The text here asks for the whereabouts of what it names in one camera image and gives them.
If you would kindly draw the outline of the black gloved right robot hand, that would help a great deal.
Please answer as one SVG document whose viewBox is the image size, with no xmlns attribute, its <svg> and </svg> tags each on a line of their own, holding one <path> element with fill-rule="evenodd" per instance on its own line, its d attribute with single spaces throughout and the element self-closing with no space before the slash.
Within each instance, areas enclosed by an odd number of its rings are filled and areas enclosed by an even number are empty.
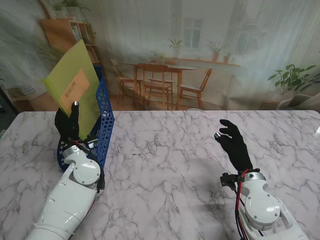
<svg viewBox="0 0 320 240">
<path fill-rule="evenodd" d="M 252 170 L 253 165 L 249 157 L 247 145 L 238 127 L 227 119 L 220 119 L 219 122 L 224 127 L 214 134 L 214 138 L 227 153 L 233 167 L 239 173 L 245 170 Z"/>
</svg>

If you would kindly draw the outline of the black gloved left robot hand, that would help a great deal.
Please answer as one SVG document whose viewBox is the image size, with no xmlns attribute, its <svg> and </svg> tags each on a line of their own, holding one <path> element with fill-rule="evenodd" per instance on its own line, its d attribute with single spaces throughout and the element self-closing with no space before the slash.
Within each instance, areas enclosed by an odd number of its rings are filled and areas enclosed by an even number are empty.
<svg viewBox="0 0 320 240">
<path fill-rule="evenodd" d="M 75 101 L 71 105 L 71 114 L 67 116 L 60 108 L 58 108 L 54 124 L 57 128 L 60 138 L 66 142 L 68 140 L 77 141 L 79 139 L 79 102 Z"/>
</svg>

